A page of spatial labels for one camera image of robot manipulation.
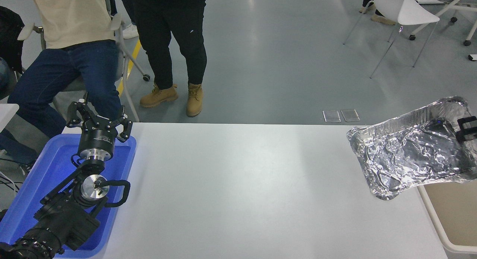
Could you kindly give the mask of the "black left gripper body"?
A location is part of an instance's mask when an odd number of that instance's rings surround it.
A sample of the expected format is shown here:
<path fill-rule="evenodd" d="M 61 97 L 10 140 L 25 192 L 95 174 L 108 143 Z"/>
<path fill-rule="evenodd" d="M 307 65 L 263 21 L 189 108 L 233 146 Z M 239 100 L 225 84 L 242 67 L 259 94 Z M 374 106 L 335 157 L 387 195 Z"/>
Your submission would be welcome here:
<path fill-rule="evenodd" d="M 111 130 L 82 127 L 78 153 L 90 149 L 98 149 L 107 153 L 114 152 L 115 139 L 118 135 L 116 128 Z"/>

